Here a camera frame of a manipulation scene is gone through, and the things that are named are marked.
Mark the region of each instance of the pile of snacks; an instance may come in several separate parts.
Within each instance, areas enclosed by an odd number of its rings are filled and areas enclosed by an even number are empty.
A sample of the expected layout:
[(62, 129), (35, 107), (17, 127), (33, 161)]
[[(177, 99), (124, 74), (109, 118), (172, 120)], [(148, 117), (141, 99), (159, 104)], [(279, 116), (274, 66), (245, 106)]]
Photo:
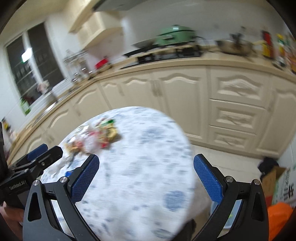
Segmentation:
[(103, 118), (94, 126), (84, 125), (75, 130), (65, 147), (69, 153), (83, 152), (91, 154), (98, 148), (106, 148), (117, 136), (113, 119)]

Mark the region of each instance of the drawer panel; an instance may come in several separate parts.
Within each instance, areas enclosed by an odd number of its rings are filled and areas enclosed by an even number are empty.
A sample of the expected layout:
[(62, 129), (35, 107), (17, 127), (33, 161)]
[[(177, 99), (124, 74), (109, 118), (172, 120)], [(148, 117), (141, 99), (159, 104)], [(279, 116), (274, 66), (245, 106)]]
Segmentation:
[(249, 151), (255, 135), (242, 131), (209, 126), (208, 143), (227, 149)]
[(211, 99), (209, 105), (210, 125), (258, 133), (264, 108)]
[(266, 106), (271, 86), (268, 74), (247, 69), (212, 67), (210, 78), (210, 99)]

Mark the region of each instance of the white and blue tablecloth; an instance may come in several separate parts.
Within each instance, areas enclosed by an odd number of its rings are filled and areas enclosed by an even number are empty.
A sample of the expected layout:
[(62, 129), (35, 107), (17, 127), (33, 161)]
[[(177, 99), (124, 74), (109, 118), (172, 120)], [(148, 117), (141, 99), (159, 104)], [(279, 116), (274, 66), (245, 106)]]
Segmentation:
[[(144, 107), (125, 107), (98, 115), (115, 120), (120, 139), (108, 149), (98, 149), (100, 168), (82, 201), (76, 206), (102, 241), (171, 240), (183, 225), (208, 205), (193, 169), (188, 139), (174, 120)], [(42, 183), (56, 182), (86, 160), (79, 154), (68, 168), (68, 157), (44, 171)], [(53, 203), (65, 233), (70, 230), (56, 201)]]

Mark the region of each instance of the human hand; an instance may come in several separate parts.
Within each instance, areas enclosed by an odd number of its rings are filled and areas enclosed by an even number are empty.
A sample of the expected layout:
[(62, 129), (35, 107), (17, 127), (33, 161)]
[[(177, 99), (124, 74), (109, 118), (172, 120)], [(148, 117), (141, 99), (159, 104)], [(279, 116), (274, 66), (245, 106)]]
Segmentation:
[(0, 207), (0, 213), (19, 240), (22, 240), (22, 226), (20, 225), (20, 222), (23, 222), (24, 210), (15, 207), (9, 207), (4, 202), (3, 206)]

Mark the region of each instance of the pot handle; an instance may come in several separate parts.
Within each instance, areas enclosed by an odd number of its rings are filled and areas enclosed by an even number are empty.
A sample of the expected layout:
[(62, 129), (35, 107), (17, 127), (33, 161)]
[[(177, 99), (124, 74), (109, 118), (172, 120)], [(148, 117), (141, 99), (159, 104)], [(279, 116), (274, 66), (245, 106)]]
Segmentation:
[(172, 36), (172, 35), (167, 35), (167, 36), (164, 36), (164, 37), (163, 37), (163, 40), (171, 40), (171, 39), (174, 39), (174, 36)]

